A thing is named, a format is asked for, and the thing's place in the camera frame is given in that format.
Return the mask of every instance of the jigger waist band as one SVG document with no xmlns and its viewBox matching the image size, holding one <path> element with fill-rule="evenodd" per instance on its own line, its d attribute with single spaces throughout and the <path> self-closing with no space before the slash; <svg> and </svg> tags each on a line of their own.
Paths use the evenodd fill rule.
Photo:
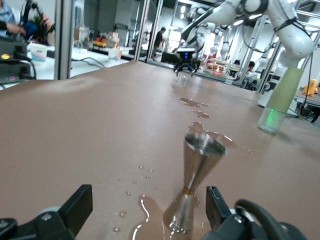
<svg viewBox="0 0 320 240">
<path fill-rule="evenodd" d="M 183 187 L 182 192 L 183 192 L 185 195 L 195 195 L 195 191 L 189 190 L 189 189 L 186 188 L 185 186 Z"/>
</svg>

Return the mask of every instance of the blue shirt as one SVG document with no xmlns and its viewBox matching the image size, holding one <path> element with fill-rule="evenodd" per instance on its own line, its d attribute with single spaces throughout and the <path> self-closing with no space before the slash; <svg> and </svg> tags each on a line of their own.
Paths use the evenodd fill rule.
<svg viewBox="0 0 320 240">
<path fill-rule="evenodd" d="M 11 11 L 11 7 L 6 2 L 3 2 L 2 5 L 2 9 L 0 10 L 0 21 L 9 24 L 16 24 L 14 14 Z M 7 35 L 7 30 L 0 30 L 0 36 L 10 39 L 16 38 L 15 35 Z"/>
</svg>

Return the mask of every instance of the person in black shirt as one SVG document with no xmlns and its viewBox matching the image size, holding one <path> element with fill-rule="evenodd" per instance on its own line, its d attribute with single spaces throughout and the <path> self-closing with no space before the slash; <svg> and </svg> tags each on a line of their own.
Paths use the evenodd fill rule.
<svg viewBox="0 0 320 240">
<path fill-rule="evenodd" d="M 154 41 L 154 46 L 153 46 L 153 52 L 152 52 L 152 57 L 156 56 L 157 48 L 159 48 L 161 41 L 164 41 L 164 37 L 162 34 L 164 34 L 166 31 L 165 27 L 162 27 L 160 31 L 155 36 L 155 41 Z"/>
</svg>

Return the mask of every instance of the white paper cup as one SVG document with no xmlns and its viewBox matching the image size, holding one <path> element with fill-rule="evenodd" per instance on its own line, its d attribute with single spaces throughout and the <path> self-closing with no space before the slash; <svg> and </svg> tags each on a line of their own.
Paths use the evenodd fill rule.
<svg viewBox="0 0 320 240">
<path fill-rule="evenodd" d="M 109 50 L 108 56 L 109 56 L 109 60 L 116 60 L 117 54 L 118 54 L 118 49 L 116 48 L 111 48 Z"/>
<path fill-rule="evenodd" d="M 47 46 L 30 43 L 32 62 L 36 66 L 44 65 L 47 57 Z"/>
</svg>

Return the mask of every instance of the jigger rim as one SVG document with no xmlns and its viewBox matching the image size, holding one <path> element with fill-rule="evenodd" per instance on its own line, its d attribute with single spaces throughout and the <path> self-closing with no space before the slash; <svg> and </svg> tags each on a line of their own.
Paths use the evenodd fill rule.
<svg viewBox="0 0 320 240">
<path fill-rule="evenodd" d="M 196 146 L 196 142 L 194 140 L 203 141 L 202 146 L 204 147 Z M 201 155 L 222 156 L 227 154 L 226 146 L 207 133 L 188 132 L 184 135 L 184 142 L 188 145 L 189 148 L 197 153 L 200 153 Z"/>
</svg>

